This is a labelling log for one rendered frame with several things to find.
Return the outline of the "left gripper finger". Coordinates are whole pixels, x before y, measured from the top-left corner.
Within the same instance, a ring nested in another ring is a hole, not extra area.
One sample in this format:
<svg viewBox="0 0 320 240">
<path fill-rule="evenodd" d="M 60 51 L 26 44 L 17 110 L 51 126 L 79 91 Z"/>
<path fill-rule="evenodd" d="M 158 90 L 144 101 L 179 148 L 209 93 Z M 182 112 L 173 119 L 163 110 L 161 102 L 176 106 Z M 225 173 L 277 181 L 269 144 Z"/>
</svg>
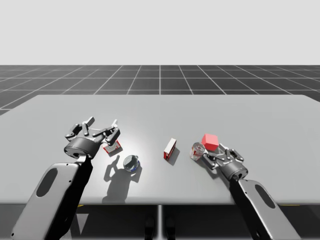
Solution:
<svg viewBox="0 0 320 240">
<path fill-rule="evenodd" d="M 104 141 L 108 146 L 113 146 L 120 134 L 121 132 L 118 128 L 118 120 L 115 119 L 110 127 L 99 130 L 93 134 L 93 137 L 96 141 L 100 140 L 101 143 Z"/>
<path fill-rule="evenodd" d="M 68 133 L 65 135 L 67 140 L 72 140 L 78 136 L 80 132 L 83 132 L 84 136 L 89 136 L 89 127 L 95 122 L 95 118 L 91 116 L 88 120 L 83 121 L 82 123 L 74 124 Z"/>
</svg>

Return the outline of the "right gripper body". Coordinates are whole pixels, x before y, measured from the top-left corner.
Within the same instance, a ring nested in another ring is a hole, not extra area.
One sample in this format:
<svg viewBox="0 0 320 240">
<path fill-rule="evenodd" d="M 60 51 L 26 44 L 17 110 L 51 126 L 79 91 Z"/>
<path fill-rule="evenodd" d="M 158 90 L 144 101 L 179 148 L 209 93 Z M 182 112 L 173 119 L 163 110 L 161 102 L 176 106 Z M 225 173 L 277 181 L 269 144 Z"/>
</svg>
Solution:
<svg viewBox="0 0 320 240">
<path fill-rule="evenodd" d="M 243 179 L 249 173 L 248 169 L 238 161 L 230 161 L 220 166 L 219 169 L 228 181 Z"/>
</svg>

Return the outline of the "pink cube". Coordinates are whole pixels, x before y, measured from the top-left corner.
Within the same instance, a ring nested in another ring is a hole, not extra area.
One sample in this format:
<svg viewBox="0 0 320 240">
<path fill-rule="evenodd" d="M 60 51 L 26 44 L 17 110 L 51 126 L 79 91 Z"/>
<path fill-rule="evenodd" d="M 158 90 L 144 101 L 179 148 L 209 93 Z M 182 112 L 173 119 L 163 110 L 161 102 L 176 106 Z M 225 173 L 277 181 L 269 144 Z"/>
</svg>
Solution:
<svg viewBox="0 0 320 240">
<path fill-rule="evenodd" d="M 214 152 L 219 147 L 219 140 L 216 135 L 205 133 L 202 137 L 201 143 L 205 149 Z"/>
</svg>

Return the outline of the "red and white carton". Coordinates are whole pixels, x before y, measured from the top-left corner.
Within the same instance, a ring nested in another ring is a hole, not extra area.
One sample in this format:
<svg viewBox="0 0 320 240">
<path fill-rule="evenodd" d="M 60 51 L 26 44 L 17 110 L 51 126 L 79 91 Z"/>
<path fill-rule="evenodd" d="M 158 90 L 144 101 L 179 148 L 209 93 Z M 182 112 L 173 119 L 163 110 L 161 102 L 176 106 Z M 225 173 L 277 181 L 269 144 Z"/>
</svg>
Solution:
<svg viewBox="0 0 320 240">
<path fill-rule="evenodd" d="M 123 150 L 118 140 L 113 145 L 105 145 L 103 149 L 110 157 L 120 153 Z"/>
</svg>

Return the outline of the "red and white can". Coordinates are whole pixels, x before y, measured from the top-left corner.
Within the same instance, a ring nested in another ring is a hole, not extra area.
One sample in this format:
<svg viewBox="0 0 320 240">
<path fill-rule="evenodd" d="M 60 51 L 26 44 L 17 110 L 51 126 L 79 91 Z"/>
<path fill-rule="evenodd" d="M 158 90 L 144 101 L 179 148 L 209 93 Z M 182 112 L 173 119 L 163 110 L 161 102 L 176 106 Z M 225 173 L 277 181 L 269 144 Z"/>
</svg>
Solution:
<svg viewBox="0 0 320 240">
<path fill-rule="evenodd" d="M 192 160 L 198 161 L 205 152 L 206 152 L 205 146 L 200 142 L 195 142 L 192 145 L 189 156 Z"/>
</svg>

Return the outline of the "blue flat can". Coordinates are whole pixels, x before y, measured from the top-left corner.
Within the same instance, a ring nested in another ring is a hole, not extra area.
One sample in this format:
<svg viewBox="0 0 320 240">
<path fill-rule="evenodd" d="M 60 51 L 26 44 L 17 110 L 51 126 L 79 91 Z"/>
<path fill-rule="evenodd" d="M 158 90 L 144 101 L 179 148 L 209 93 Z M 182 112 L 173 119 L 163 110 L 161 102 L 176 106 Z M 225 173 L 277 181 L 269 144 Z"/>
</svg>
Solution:
<svg viewBox="0 0 320 240">
<path fill-rule="evenodd" d="M 139 157 L 137 155 L 129 155 L 123 161 L 123 168 L 128 172 L 134 172 L 140 166 Z"/>
</svg>

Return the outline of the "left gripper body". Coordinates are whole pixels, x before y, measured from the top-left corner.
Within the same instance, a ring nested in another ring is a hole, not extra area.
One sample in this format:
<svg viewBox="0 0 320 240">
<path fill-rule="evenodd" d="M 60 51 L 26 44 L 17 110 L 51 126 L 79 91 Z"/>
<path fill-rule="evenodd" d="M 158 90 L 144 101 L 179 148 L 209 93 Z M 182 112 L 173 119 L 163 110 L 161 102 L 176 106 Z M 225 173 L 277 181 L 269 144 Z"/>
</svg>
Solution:
<svg viewBox="0 0 320 240">
<path fill-rule="evenodd" d="M 74 137 L 64 147 L 64 152 L 74 159 L 78 159 L 81 156 L 93 159 L 99 151 L 102 141 L 102 136 L 96 138 Z"/>
</svg>

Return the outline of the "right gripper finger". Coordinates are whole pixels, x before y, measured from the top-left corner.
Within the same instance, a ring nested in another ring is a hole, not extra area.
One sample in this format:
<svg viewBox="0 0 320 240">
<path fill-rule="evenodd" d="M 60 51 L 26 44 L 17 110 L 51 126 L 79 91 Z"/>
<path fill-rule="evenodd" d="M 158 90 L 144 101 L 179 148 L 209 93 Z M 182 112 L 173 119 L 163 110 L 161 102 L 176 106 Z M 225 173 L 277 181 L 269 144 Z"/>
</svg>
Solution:
<svg viewBox="0 0 320 240">
<path fill-rule="evenodd" d="M 221 166 L 221 163 L 226 160 L 226 157 L 224 154 L 215 154 L 208 152 L 202 155 L 201 160 L 209 170 L 213 171 L 215 168 Z"/>
<path fill-rule="evenodd" d="M 224 156 L 228 161 L 235 160 L 243 163 L 244 158 L 234 149 L 224 146 L 223 144 L 219 144 L 219 153 Z"/>
</svg>

